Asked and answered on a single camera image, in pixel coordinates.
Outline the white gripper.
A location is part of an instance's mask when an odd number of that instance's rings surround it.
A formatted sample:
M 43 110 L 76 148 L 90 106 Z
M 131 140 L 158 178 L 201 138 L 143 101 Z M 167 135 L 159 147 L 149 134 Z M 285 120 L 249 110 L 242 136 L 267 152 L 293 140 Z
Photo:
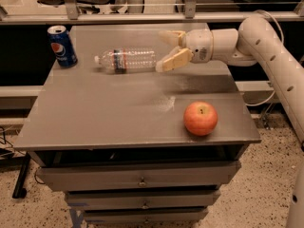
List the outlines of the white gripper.
M 156 63 L 157 72 L 185 67 L 190 61 L 198 64 L 211 60 L 213 35 L 209 29 L 193 29 L 187 33 L 182 30 L 162 30 L 159 36 L 175 48 Z

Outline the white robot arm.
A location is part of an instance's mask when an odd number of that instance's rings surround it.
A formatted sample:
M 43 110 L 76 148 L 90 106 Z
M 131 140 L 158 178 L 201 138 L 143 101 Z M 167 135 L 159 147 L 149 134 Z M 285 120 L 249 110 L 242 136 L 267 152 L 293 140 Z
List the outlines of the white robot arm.
M 283 137 L 262 134 L 263 143 L 242 158 L 244 169 L 193 228 L 303 228 L 303 66 L 284 47 L 282 30 L 253 14 L 239 29 L 170 30 L 161 38 L 174 49 L 157 62 L 160 72 L 189 62 L 259 63 L 293 127 Z

